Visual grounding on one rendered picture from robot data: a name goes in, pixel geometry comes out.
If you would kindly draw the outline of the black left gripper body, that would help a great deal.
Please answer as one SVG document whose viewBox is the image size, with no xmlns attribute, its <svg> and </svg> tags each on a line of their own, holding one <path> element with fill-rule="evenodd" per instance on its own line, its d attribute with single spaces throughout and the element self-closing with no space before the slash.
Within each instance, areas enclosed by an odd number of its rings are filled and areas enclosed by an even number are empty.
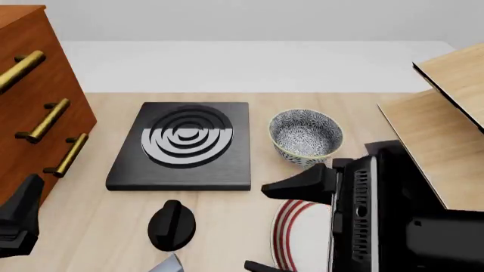
<svg viewBox="0 0 484 272">
<path fill-rule="evenodd" d="M 37 220 L 22 224 L 0 221 L 0 258 L 30 255 L 38 238 Z"/>
</svg>

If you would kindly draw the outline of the small grey flat plate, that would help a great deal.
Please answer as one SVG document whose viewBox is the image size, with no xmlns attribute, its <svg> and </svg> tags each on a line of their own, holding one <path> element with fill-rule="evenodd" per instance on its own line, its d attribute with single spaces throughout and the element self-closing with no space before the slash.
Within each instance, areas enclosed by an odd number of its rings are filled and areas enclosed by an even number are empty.
<svg viewBox="0 0 484 272">
<path fill-rule="evenodd" d="M 157 264 L 148 272 L 184 272 L 181 261 L 175 253 L 172 253 L 168 258 Z"/>
</svg>

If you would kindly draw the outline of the white plate with red rings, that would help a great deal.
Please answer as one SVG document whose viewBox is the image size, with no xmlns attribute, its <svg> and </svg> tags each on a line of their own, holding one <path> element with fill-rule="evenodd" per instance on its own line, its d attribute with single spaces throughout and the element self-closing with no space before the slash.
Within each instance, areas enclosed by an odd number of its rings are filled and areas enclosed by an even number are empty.
<svg viewBox="0 0 484 272">
<path fill-rule="evenodd" d="M 330 206 L 286 200 L 276 212 L 270 235 L 277 269 L 292 272 L 328 272 Z"/>
</svg>

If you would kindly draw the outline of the round black stove knob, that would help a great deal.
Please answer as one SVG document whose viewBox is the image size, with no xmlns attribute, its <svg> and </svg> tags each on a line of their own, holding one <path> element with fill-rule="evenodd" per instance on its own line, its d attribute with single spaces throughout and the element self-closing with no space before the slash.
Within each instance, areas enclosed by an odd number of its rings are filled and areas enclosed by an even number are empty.
<svg viewBox="0 0 484 272">
<path fill-rule="evenodd" d="M 151 244 L 160 251 L 182 249 L 194 237 L 196 221 L 193 212 L 178 200 L 168 200 L 155 212 L 147 226 Z"/>
</svg>

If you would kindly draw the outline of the pale wooden shelf unit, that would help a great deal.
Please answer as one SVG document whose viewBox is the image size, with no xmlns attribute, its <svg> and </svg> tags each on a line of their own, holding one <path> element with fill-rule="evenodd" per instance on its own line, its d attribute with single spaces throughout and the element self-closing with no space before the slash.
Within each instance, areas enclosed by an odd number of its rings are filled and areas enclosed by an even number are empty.
<svg viewBox="0 0 484 272">
<path fill-rule="evenodd" d="M 379 110 L 444 207 L 484 212 L 484 42 L 413 68 L 430 90 Z"/>
</svg>

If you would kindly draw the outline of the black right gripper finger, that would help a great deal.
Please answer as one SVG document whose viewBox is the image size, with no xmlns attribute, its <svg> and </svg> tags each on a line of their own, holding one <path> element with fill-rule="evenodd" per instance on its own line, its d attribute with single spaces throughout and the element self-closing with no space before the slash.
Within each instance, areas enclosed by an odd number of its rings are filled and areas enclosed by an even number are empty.
<svg viewBox="0 0 484 272">
<path fill-rule="evenodd" d="M 275 267 L 269 267 L 265 264 L 246 260 L 244 262 L 244 269 L 249 272 L 289 272 L 288 270 L 277 269 Z"/>
<path fill-rule="evenodd" d="M 320 163 L 283 181 L 262 185 L 269 199 L 292 199 L 330 205 L 337 188 L 337 171 Z"/>
</svg>

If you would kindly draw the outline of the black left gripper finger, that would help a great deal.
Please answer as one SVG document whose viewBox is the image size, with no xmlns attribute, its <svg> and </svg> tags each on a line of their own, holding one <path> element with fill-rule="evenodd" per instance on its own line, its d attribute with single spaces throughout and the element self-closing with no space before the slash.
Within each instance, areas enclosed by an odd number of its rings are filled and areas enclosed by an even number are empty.
<svg viewBox="0 0 484 272">
<path fill-rule="evenodd" d="M 14 194 L 0 206 L 0 224 L 33 224 L 38 221 L 44 184 L 37 174 L 27 176 Z"/>
</svg>

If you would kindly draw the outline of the flat black stove plate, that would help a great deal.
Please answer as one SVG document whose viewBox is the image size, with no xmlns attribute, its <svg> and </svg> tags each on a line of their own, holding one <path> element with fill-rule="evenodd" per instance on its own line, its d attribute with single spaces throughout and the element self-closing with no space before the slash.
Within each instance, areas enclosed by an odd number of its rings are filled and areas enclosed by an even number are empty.
<svg viewBox="0 0 484 272">
<path fill-rule="evenodd" d="M 111 191 L 248 191 L 246 102 L 145 102 L 106 179 Z"/>
</svg>

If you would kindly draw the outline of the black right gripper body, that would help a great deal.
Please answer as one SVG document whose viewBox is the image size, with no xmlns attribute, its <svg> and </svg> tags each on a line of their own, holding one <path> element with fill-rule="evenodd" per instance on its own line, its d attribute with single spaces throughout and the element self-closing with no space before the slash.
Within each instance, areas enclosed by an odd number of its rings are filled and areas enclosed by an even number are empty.
<svg viewBox="0 0 484 272">
<path fill-rule="evenodd" d="M 337 169 L 330 272 L 379 272 L 377 158 L 346 160 Z"/>
</svg>

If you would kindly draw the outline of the wooden cabinet drawer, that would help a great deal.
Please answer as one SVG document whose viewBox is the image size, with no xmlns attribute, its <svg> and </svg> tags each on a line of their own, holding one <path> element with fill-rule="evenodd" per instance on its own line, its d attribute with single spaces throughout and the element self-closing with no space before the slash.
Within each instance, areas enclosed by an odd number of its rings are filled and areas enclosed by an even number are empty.
<svg viewBox="0 0 484 272">
<path fill-rule="evenodd" d="M 0 28 L 0 95 L 60 97 L 82 92 L 42 8 Z"/>
<path fill-rule="evenodd" d="M 68 99 L 70 105 L 39 144 L 74 136 L 89 130 L 96 120 L 80 85 L 72 72 L 49 73 L 34 70 L 0 94 L 0 150 L 22 149 L 26 140 L 15 133 L 32 131 L 50 112 L 46 104 Z"/>
<path fill-rule="evenodd" d="M 38 144 L 16 139 L 16 131 L 6 132 L 0 137 L 0 205 L 15 192 L 31 174 L 37 174 L 45 182 L 42 199 L 57 183 L 57 178 L 42 171 L 55 167 L 63 159 L 71 144 L 67 138 L 77 138 L 81 133 L 89 133 L 97 120 L 91 111 L 65 113 Z"/>
</svg>

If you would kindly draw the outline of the red-brown wooden cabinet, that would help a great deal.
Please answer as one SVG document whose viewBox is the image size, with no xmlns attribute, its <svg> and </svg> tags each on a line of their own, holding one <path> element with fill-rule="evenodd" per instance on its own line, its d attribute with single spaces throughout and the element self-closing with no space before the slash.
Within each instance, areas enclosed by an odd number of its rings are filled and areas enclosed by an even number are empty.
<svg viewBox="0 0 484 272">
<path fill-rule="evenodd" d="M 97 120 L 41 5 L 0 5 L 0 205 L 27 176 L 48 195 Z"/>
</svg>

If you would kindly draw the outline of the blue-white patterned bowl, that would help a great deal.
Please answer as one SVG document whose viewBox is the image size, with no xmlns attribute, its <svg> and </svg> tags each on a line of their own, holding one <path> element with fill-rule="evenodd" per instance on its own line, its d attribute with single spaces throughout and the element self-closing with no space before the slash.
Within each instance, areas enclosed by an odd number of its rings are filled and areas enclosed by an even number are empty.
<svg viewBox="0 0 484 272">
<path fill-rule="evenodd" d="M 326 164 L 343 145 L 343 130 L 328 115 L 316 110 L 291 109 L 268 124 L 275 150 L 288 162 L 302 167 Z"/>
</svg>

